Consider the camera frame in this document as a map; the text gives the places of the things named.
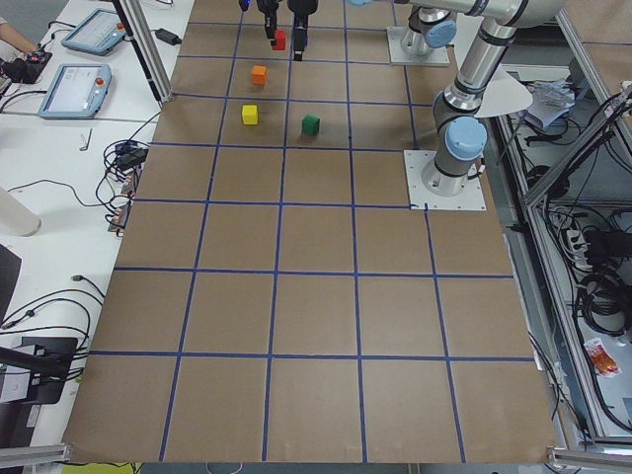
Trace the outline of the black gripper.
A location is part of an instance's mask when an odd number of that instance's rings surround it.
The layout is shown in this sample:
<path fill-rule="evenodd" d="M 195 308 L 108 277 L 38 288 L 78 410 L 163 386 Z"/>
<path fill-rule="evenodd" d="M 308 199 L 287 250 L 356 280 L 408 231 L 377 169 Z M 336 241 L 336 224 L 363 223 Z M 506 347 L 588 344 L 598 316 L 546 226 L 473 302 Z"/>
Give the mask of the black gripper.
<path fill-rule="evenodd" d="M 288 9 L 295 15 L 292 25 L 292 54 L 301 61 L 308 44 L 308 16 L 318 9 L 318 0 L 287 0 Z"/>
<path fill-rule="evenodd" d="M 257 0 L 258 10 L 264 14 L 266 37 L 272 48 L 277 47 L 277 10 L 280 0 Z"/>

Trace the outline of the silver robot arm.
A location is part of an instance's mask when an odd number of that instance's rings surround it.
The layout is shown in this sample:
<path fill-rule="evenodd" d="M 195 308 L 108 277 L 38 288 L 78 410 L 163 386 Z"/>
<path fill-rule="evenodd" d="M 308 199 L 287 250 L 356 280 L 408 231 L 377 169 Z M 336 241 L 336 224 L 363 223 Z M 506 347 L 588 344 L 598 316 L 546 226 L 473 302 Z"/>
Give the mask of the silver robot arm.
<path fill-rule="evenodd" d="M 438 135 L 434 160 L 422 173 L 433 194 L 451 198 L 469 180 L 469 170 L 483 157 L 488 133 L 475 114 L 517 30 L 551 19 L 563 1 L 413 1 L 408 31 L 427 49 L 448 44 L 456 35 L 456 15 L 483 19 L 452 84 L 434 99 Z"/>
<path fill-rule="evenodd" d="M 279 1 L 256 1 L 264 15 L 264 30 L 271 48 L 285 49 L 283 31 L 277 25 Z M 309 17 L 317 12 L 318 1 L 286 1 L 293 15 L 291 47 L 293 59 L 301 61 L 308 45 Z M 442 48 L 452 42 L 457 33 L 455 14 L 447 10 L 414 6 L 401 47 L 410 54 L 425 54 L 427 49 Z"/>

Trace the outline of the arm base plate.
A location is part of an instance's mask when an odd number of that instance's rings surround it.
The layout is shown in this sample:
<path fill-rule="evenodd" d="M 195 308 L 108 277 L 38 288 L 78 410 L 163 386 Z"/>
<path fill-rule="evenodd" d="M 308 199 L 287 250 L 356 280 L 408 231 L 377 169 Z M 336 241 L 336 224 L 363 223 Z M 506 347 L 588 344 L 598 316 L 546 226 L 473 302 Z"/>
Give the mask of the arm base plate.
<path fill-rule="evenodd" d="M 447 47 L 432 48 L 424 34 L 408 27 L 388 27 L 386 30 L 390 61 L 399 65 L 447 67 Z"/>
<path fill-rule="evenodd" d="M 457 178 L 435 167 L 433 150 L 405 150 L 404 163 L 413 210 L 486 211 L 480 177 L 474 165 Z"/>

